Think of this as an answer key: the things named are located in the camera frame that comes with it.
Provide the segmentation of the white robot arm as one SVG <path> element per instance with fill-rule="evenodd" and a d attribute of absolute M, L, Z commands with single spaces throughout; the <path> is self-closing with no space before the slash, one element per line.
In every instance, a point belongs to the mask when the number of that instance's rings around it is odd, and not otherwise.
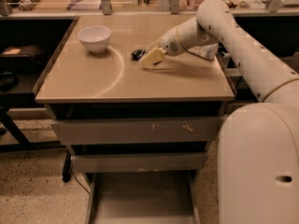
<path fill-rule="evenodd" d="M 195 46 L 222 43 L 260 103 L 299 105 L 299 74 L 235 21 L 222 0 L 205 0 L 195 17 L 168 30 L 139 62 L 152 65 Z"/>

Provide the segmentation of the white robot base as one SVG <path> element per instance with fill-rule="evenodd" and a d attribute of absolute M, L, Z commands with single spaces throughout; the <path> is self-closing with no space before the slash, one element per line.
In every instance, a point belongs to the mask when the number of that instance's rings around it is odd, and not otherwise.
<path fill-rule="evenodd" d="M 298 107 L 232 113 L 219 136 L 219 224 L 299 224 L 298 149 Z"/>

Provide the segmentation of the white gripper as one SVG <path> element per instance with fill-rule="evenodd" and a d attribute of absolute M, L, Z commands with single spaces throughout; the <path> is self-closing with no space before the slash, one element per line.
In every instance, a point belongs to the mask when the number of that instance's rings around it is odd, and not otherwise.
<path fill-rule="evenodd" d="M 184 52 L 184 48 L 178 40 L 177 29 L 172 28 L 161 38 L 158 38 L 149 44 L 145 51 L 147 53 L 138 61 L 142 67 L 148 67 L 162 62 L 165 58 L 165 54 L 169 56 L 178 56 Z"/>

